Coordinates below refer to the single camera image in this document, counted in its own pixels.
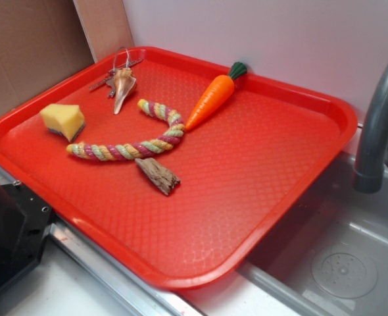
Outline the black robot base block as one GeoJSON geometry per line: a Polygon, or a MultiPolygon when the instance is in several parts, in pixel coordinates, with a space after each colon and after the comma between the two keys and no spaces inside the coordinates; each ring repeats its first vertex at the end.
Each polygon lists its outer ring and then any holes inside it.
{"type": "Polygon", "coordinates": [[[39,265],[52,218],[25,184],[0,184],[0,293],[39,265]]]}

